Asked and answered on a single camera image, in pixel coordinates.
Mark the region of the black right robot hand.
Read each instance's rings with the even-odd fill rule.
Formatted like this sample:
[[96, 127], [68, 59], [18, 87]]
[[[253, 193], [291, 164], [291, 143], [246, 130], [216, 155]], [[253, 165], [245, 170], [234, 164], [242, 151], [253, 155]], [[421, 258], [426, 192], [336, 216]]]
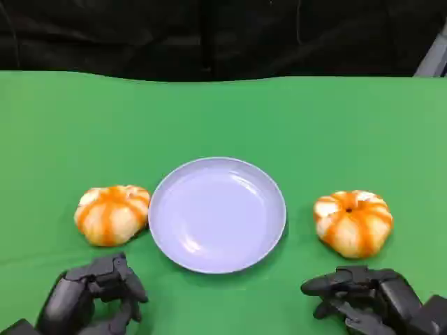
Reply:
[[393, 269], [337, 267], [305, 281], [300, 289], [321, 299], [315, 319], [337, 315], [349, 334], [404, 334], [422, 307], [405, 277]]

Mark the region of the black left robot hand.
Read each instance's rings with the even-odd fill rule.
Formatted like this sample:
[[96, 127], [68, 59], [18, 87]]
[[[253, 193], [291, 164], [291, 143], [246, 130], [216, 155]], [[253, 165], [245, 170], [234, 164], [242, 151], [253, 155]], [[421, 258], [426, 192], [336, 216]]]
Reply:
[[[94, 301], [119, 300], [118, 311], [98, 322]], [[41, 334], [125, 334], [131, 320], [140, 322], [140, 303], [148, 296], [124, 253], [92, 260], [89, 264], [62, 272], [38, 315]]]

